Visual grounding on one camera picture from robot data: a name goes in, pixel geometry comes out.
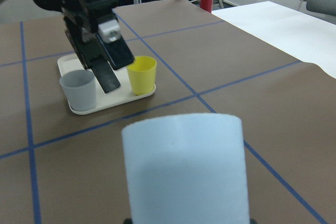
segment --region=white paper sheet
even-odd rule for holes
[[[336,78],[336,25],[272,2],[212,14]]]

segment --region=light blue cup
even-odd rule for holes
[[[91,71],[71,71],[63,75],[59,83],[74,110],[86,111],[96,107],[96,79]]]
[[[122,131],[136,224],[249,224],[241,120],[164,116]]]

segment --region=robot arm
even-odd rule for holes
[[[120,86],[113,70],[134,56],[120,34],[112,9],[118,0],[34,0],[41,8],[62,12],[66,35],[85,69],[92,69],[105,93]]]

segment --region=blue tape line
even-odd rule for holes
[[[23,152],[26,152],[26,151],[28,151],[28,148],[22,148],[22,149],[18,149],[16,151],[13,151],[13,152],[8,152],[6,154],[0,155],[0,159],[4,159],[4,158],[7,158],[7,157],[15,156],[17,154],[20,154],[20,153],[23,153]]]
[[[131,41],[135,41],[135,40],[139,40],[138,38],[133,38],[133,39],[126,39],[126,42],[131,42]]]
[[[273,69],[267,70],[265,72],[261,72],[261,73],[255,74],[253,76],[245,77],[245,78],[242,78],[242,79],[239,79],[239,80],[236,80],[236,81],[233,81],[233,82],[229,82],[229,83],[221,85],[221,86],[214,87],[212,89],[208,89],[208,90],[202,91],[199,94],[200,95],[204,95],[204,94],[207,94],[207,93],[211,93],[211,92],[214,92],[216,90],[223,89],[223,88],[226,88],[226,87],[229,87],[229,86],[232,86],[232,85],[235,85],[235,84],[238,84],[238,83],[241,83],[241,82],[244,82],[244,81],[256,78],[256,77],[259,77],[259,76],[263,76],[265,74],[268,74],[268,73],[271,73],[271,72],[275,72],[277,70],[280,70],[280,69],[283,69],[283,68],[286,68],[286,67],[290,67],[292,65],[295,65],[295,64],[301,63],[301,62],[302,61],[298,60],[298,61],[286,64],[286,65],[283,65],[283,66],[280,66],[280,67],[277,67],[277,68],[273,68]]]
[[[143,110],[143,111],[139,111],[139,112],[136,112],[136,113],[133,113],[133,114],[130,114],[130,115],[126,115],[126,116],[123,116],[123,117],[121,117],[121,118],[113,119],[113,120],[110,120],[110,121],[108,121],[108,122],[101,123],[101,124],[98,124],[98,125],[95,125],[95,126],[86,128],[86,129],[81,130],[81,131],[72,132],[72,133],[69,133],[69,134],[66,134],[66,135],[57,137],[57,138],[53,138],[53,139],[48,140],[48,141],[45,141],[45,142],[38,143],[38,144],[36,144],[34,147],[35,147],[35,148],[39,148],[39,147],[42,147],[42,146],[45,146],[45,145],[48,145],[48,144],[51,144],[51,143],[56,143],[56,142],[65,140],[65,139],[70,138],[70,137],[74,137],[74,136],[77,136],[77,135],[80,135],[80,134],[83,134],[83,133],[86,133],[86,132],[90,132],[90,131],[93,131],[93,130],[97,130],[97,129],[99,129],[99,128],[108,126],[108,125],[110,125],[110,124],[112,124],[112,123],[119,122],[119,121],[126,120],[126,119],[130,119],[130,118],[133,118],[133,117],[135,117],[135,116],[138,116],[138,115],[141,115],[141,114],[145,114],[145,113],[148,113],[148,112],[150,112],[150,111],[157,110],[157,109],[159,109],[159,108],[163,108],[163,107],[166,107],[166,106],[170,106],[170,105],[172,105],[172,104],[180,103],[180,102],[189,100],[189,99],[194,98],[194,97],[196,97],[196,96],[195,96],[195,95],[189,95],[189,96],[187,96],[187,97],[184,97],[184,98],[181,98],[181,99],[172,101],[172,102],[164,103],[164,104],[161,104],[161,105],[152,107],[152,108],[150,108],[150,109],[146,109],[146,110]]]
[[[156,36],[160,36],[160,35],[166,35],[166,34],[176,33],[176,32],[179,32],[179,31],[185,31],[185,30],[190,30],[190,29],[201,28],[201,27],[204,27],[204,26],[216,25],[216,24],[223,23],[223,22],[224,22],[224,20],[219,20],[219,21],[216,21],[216,22],[207,23],[207,24],[203,24],[203,25],[185,27],[185,28],[181,28],[181,29],[177,29],[177,30],[165,31],[165,32],[159,33],[159,34],[147,35],[147,36],[143,36],[142,38],[143,39],[147,39],[147,38],[152,38],[152,37],[156,37]]]
[[[22,61],[14,61],[14,62],[11,62],[11,63],[5,63],[5,64],[1,64],[0,68],[8,67],[8,66],[11,66],[11,65],[16,65],[16,64],[21,64],[21,63],[22,63]]]
[[[40,204],[39,204],[39,197],[38,197],[37,172],[36,172],[36,161],[35,161],[34,140],[33,140],[33,126],[31,123],[32,117],[30,113],[25,38],[24,38],[24,28],[23,28],[22,22],[20,22],[20,34],[21,34],[22,66],[23,66],[23,79],[24,79],[24,91],[25,91],[30,180],[32,184],[31,190],[33,194],[32,197],[33,197],[34,221],[35,221],[35,224],[41,224],[41,213],[40,213]]]
[[[74,52],[74,51],[60,52],[60,53],[58,53],[58,54],[45,55],[45,56],[37,57],[37,58],[34,58],[34,59],[28,59],[28,60],[26,60],[26,61],[42,60],[42,59],[46,59],[46,58],[52,58],[52,57],[57,57],[57,56],[63,56],[63,55],[71,54],[71,53],[75,53],[75,52]]]
[[[142,43],[145,44],[145,46],[147,46],[151,51],[152,53],[155,54],[155,56],[157,56],[161,61],[162,63],[167,67],[169,68],[173,74],[190,90],[192,91],[192,93],[194,95],[196,95],[196,97],[203,103],[203,105],[205,105],[212,113],[217,113],[207,102],[205,102],[201,97],[200,97],[200,94],[197,94],[190,86],[189,84],[187,84],[183,79],[182,77],[180,77],[144,40],[143,38],[141,38],[139,36],[139,34],[137,32],[135,32],[131,26],[129,24],[127,24],[120,16],[118,16],[118,18],[124,22],[124,24],[142,41]],[[282,68],[285,68],[287,66],[291,66],[293,64],[297,64],[301,61],[295,61],[293,63],[290,63],[290,64],[287,64],[285,66],[281,66],[281,67],[278,67],[278,68],[275,68],[275,69],[272,69],[272,70],[268,70],[268,71],[265,71],[263,73],[260,73],[260,74],[256,74],[252,77],[247,77],[247,78],[243,78],[241,80],[238,80],[238,81],[235,81],[235,82],[232,82],[230,85],[233,85],[233,84],[236,84],[236,83],[239,83],[239,82],[242,82],[242,81],[246,81],[246,80],[249,80],[251,78],[255,78],[257,76],[261,76],[261,75],[264,75],[264,74],[267,74],[267,73],[270,73],[270,72],[273,72],[273,71],[276,71],[276,70],[279,70],[279,69],[282,69]],[[303,204],[303,206],[322,224],[325,224],[326,221],[293,189],[289,186],[289,184],[254,150],[252,149],[251,147],[248,148],[249,151],[251,151],[257,158],[260,158],[258,159],[285,187],[286,189],[288,189],[292,195],[297,198],[299,200],[299,202],[301,204]]]
[[[207,102],[202,99],[199,95],[197,95],[196,91],[178,74],[175,72],[175,70],[150,46],[148,45],[148,43],[146,41],[144,41],[144,39],[136,32],[134,31],[134,29],[125,22],[125,20],[123,20],[120,16],[118,16],[118,18],[135,34],[136,37],[138,37],[141,42],[170,70],[170,72],[172,72],[178,79],[180,82],[183,83],[183,85],[185,85],[194,95],[196,95],[196,97],[199,99],[199,101],[201,103],[203,103],[203,105],[205,105],[207,108],[211,108],[211,106],[209,104],[207,104]]]
[[[285,180],[270,164],[266,162],[245,140],[244,146],[268,169],[273,176],[321,223],[328,224]]]

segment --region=yellow cup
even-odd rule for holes
[[[135,95],[147,94],[154,89],[156,60],[150,56],[136,56],[127,66],[132,91]]]

